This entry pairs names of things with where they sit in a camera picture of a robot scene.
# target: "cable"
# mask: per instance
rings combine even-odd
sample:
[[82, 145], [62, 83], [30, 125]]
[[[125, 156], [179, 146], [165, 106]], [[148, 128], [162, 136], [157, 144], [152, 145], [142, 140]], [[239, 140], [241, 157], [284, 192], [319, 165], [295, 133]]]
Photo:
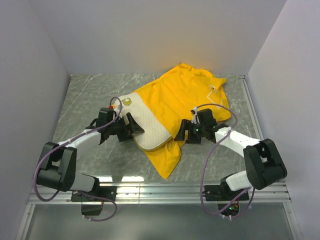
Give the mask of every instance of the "cable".
[[85, 219], [88, 219], [89, 221], [92, 221], [92, 222], [103, 222], [103, 221], [106, 221], [106, 220], [111, 219], [114, 215], [116, 215], [117, 210], [118, 210], [118, 206], [117, 206], [117, 204], [116, 204], [113, 200], [108, 199], [108, 198], [104, 198], [104, 197], [100, 197], [100, 196], [93, 196], [93, 195], [90, 195], [90, 194], [88, 194], [88, 193], [86, 193], [86, 192], [83, 192], [83, 191], [78, 191], [78, 192], [79, 192], [80, 194], [86, 196], [86, 197], [103, 200], [103, 201], [105, 201], [105, 202], [110, 202], [110, 203], [112, 203], [112, 204], [114, 205], [114, 211], [113, 211], [113, 213], [112, 213], [110, 216], [106, 217], [106, 218], [94, 219], [94, 218], [90, 218], [90, 217], [88, 217], [88, 216], [83, 216]]
[[[235, 114], [233, 111], [231, 111], [230, 109], [228, 109], [227, 107], [225, 107], [225, 106], [223, 106], [223, 105], [216, 104], [216, 103], [206, 103], [206, 104], [202, 104], [202, 105], [197, 106], [197, 108], [201, 108], [201, 107], [204, 107], [204, 106], [217, 106], [217, 107], [223, 108], [223, 109], [227, 110], [228, 112], [230, 112], [230, 113], [234, 116], [234, 119], [235, 119], [234, 124], [231, 125], [231, 129], [227, 132], [227, 134], [226, 134], [223, 138], [221, 138], [219, 141], [217, 141], [217, 142], [213, 145], [213, 147], [211, 148], [211, 150], [209, 151], [209, 153], [208, 153], [208, 155], [207, 155], [207, 157], [206, 157], [206, 160], [205, 160], [205, 162], [204, 162], [204, 167], [203, 167], [203, 171], [202, 171], [202, 174], [201, 174], [201, 180], [200, 180], [200, 202], [201, 202], [201, 206], [202, 206], [202, 208], [203, 208], [203, 210], [204, 210], [204, 212], [205, 212], [206, 214], [208, 214], [208, 215], [210, 215], [210, 216], [215, 216], [215, 215], [218, 215], [218, 214], [222, 213], [224, 210], [226, 210], [235, 200], [237, 200], [240, 196], [242, 196], [243, 194], [245, 194], [245, 193], [249, 190], [249, 188], [244, 189], [241, 193], [239, 193], [236, 197], [234, 197], [234, 199], [232, 199], [227, 205], [225, 205], [225, 206], [224, 206], [223, 208], [221, 208], [219, 211], [210, 212], [210, 211], [208, 211], [208, 210], [206, 209], [205, 203], [204, 203], [204, 199], [203, 199], [203, 188], [204, 188], [205, 173], [206, 173], [207, 164], [208, 164], [208, 162], [209, 162], [209, 158], [210, 158], [212, 152], [217, 148], [217, 146], [230, 136], [231, 131], [234, 129], [234, 127], [235, 127], [235, 126], [237, 125], [237, 123], [238, 123], [238, 118], [237, 118], [236, 114]], [[247, 205], [246, 208], [245, 208], [241, 213], [239, 213], [237, 216], [242, 215], [242, 214], [249, 208], [249, 206], [250, 206], [250, 204], [251, 204], [251, 202], [252, 202], [252, 200], [253, 200], [254, 194], [255, 194], [255, 189], [253, 189], [253, 191], [252, 191], [251, 199], [250, 199], [248, 205]]]
[[111, 100], [110, 100], [110, 106], [112, 105], [112, 101], [113, 101], [114, 99], [116, 99], [116, 100], [119, 101], [119, 103], [120, 103], [120, 110], [119, 110], [119, 113], [115, 116], [115, 118], [114, 118], [112, 121], [108, 122], [107, 124], [105, 124], [105, 125], [103, 125], [103, 126], [100, 126], [100, 127], [94, 128], [94, 129], [91, 129], [91, 130], [89, 130], [89, 131], [87, 131], [87, 132], [82, 132], [82, 133], [74, 136], [74, 137], [71, 138], [69, 141], [66, 141], [66, 142], [64, 142], [63, 144], [61, 144], [61, 145], [55, 147], [54, 149], [52, 149], [51, 151], [49, 151], [49, 152], [48, 152], [46, 155], [44, 155], [44, 157], [39, 161], [39, 163], [37, 164], [37, 166], [36, 166], [36, 168], [35, 168], [35, 171], [34, 171], [33, 184], [32, 184], [32, 186], [33, 186], [35, 195], [36, 195], [41, 201], [43, 201], [43, 202], [49, 202], [49, 201], [51, 201], [52, 199], [54, 199], [54, 198], [57, 196], [57, 194], [59, 193], [59, 190], [57, 190], [57, 191], [56, 191], [51, 197], [49, 197], [49, 198], [44, 198], [44, 197], [42, 197], [42, 196], [40, 195], [39, 190], [38, 190], [38, 186], [37, 186], [37, 178], [38, 178], [38, 174], [39, 174], [41, 165], [44, 163], [44, 161], [45, 161], [51, 154], [53, 154], [53, 153], [56, 152], [57, 150], [65, 147], [66, 145], [74, 142], [75, 140], [81, 138], [82, 136], [84, 136], [84, 135], [86, 135], [86, 134], [90, 134], [90, 133], [99, 131], [99, 130], [101, 130], [101, 129], [103, 129], [103, 128], [106, 128], [106, 127], [109, 126], [110, 124], [114, 123], [114, 122], [119, 118], [119, 116], [120, 116], [120, 114], [121, 114], [121, 111], [122, 111], [122, 109], [123, 109], [122, 102], [121, 102], [120, 98], [118, 98], [117, 96], [114, 96], [113, 98], [111, 98]]

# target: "yellow shirt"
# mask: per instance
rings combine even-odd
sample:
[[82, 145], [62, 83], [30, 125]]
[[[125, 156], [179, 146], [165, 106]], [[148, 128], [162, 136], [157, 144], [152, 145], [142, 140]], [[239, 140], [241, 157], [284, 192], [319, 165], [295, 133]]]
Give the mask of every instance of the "yellow shirt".
[[[229, 108], [222, 84], [224, 78], [216, 78], [204, 69], [195, 69], [181, 63], [135, 92], [158, 121], [174, 138], [182, 119], [192, 119], [191, 110], [201, 104], [216, 103]], [[217, 121], [230, 118], [231, 114], [216, 106], [206, 106], [212, 110]], [[145, 151], [158, 173], [167, 179], [180, 160], [180, 147], [185, 143], [171, 138], [154, 151]]]

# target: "white enclosure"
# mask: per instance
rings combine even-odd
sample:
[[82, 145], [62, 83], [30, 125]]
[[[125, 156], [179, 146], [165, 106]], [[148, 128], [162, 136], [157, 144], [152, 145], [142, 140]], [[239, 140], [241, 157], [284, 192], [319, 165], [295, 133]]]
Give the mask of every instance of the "white enclosure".
[[0, 1], [0, 239], [14, 239], [72, 74], [246, 75], [304, 239], [320, 238], [318, 0]]

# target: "metal bracket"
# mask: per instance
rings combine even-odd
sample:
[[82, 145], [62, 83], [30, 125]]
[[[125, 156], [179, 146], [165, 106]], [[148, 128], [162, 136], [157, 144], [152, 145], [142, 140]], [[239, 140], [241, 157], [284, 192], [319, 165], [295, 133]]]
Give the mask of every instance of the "metal bracket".
[[[116, 200], [117, 187], [116, 186], [100, 186], [99, 195], [97, 197], [102, 197], [110, 199], [112, 201]], [[83, 196], [81, 193], [74, 191], [71, 196], [71, 202], [101, 202], [100, 199], [90, 198]]]
[[[116, 186], [100, 186], [98, 197], [116, 200], [117, 187]], [[104, 202], [100, 199], [83, 196], [80, 192], [72, 192], [71, 202], [101, 202], [99, 205], [81, 204], [81, 213], [84, 216], [99, 216], [102, 212]]]
[[[219, 201], [230, 201], [235, 196], [237, 196], [239, 193], [241, 193], [242, 190], [234, 191], [234, 195], [228, 195], [225, 196], [221, 192], [220, 185], [205, 185], [204, 186], [204, 192], [203, 197], [205, 197], [205, 200], [207, 202], [219, 202]], [[249, 200], [249, 194], [246, 192], [245, 194], [242, 194], [239, 197], [240, 201], [248, 201]]]

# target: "glass panel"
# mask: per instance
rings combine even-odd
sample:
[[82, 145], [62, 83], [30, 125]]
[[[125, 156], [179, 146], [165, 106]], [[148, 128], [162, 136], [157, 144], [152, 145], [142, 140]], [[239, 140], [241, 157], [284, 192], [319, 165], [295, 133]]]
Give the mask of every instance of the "glass panel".
[[82, 219], [79, 205], [37, 205], [26, 239], [291, 240], [293, 236], [282, 203], [255, 203], [232, 221], [208, 216], [198, 204], [120, 205], [118, 214], [106, 222]]

